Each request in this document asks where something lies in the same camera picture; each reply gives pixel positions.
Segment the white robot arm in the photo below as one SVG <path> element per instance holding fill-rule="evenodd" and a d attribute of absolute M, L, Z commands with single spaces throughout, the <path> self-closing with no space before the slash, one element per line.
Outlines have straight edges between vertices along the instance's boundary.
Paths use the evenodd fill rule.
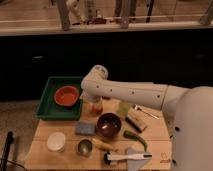
<path fill-rule="evenodd" d="M 213 171 L 213 87 L 184 88 L 151 82 L 119 82 L 95 65 L 81 82 L 83 98 L 103 96 L 162 111 L 172 117 L 172 171 Z"/>

